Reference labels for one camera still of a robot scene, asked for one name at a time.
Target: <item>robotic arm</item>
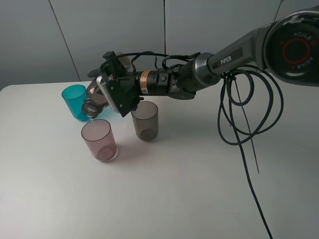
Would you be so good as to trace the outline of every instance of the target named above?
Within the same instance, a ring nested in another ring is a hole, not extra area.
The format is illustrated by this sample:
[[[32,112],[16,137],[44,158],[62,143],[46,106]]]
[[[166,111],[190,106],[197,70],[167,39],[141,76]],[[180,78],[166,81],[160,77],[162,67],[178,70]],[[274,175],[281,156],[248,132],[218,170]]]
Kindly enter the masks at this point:
[[[187,63],[167,67],[163,61],[163,70],[128,72],[120,59],[129,55],[156,55]],[[95,77],[107,105],[123,117],[137,108],[142,96],[190,100],[197,91],[217,84],[223,73],[250,62],[255,62],[260,70],[269,69],[287,83],[319,86],[319,6],[255,29],[215,55],[144,52],[116,56],[107,52],[103,57],[106,62],[90,75]],[[91,118],[101,111],[92,101],[84,102],[82,107],[82,112]]]

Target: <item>label sticker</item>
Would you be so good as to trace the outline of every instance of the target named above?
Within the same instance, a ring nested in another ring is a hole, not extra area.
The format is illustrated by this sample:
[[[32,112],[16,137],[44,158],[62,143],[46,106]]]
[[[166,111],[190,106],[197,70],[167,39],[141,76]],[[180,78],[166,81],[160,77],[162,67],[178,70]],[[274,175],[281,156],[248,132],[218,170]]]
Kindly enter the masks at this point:
[[[143,71],[143,73],[141,74],[141,78],[140,78],[140,87],[141,87],[141,91],[142,94],[148,94],[148,85],[147,85],[147,78],[149,75],[150,71]]]

